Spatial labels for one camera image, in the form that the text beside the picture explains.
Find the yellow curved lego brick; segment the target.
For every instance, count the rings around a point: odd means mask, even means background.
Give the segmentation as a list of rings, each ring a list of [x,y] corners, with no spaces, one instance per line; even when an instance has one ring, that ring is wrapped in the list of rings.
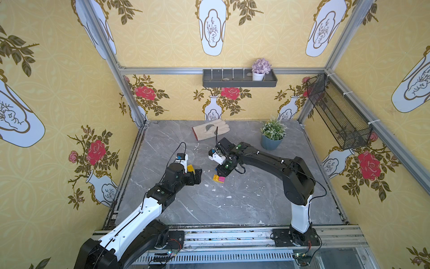
[[[191,164],[189,164],[187,166],[187,171],[190,172],[190,173],[193,173],[195,171],[195,169],[193,168],[193,166]]]

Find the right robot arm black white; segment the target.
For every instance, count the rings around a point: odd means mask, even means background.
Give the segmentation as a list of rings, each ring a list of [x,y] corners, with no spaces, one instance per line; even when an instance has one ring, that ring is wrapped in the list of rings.
[[[316,181],[305,161],[299,157],[281,158],[241,142],[238,145],[223,138],[208,151],[215,161],[217,177],[226,178],[237,167],[250,165],[280,179],[285,197],[291,203],[292,219],[287,229],[274,229],[271,239],[277,247],[320,247],[322,242],[310,221],[310,205]]]

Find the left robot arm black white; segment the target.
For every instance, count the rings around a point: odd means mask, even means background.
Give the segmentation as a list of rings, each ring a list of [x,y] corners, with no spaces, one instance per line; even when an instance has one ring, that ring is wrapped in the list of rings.
[[[200,184],[203,170],[170,164],[159,183],[116,228],[99,240],[88,239],[80,248],[75,269],[126,269],[145,252],[163,247],[169,228],[157,220],[185,186]]]

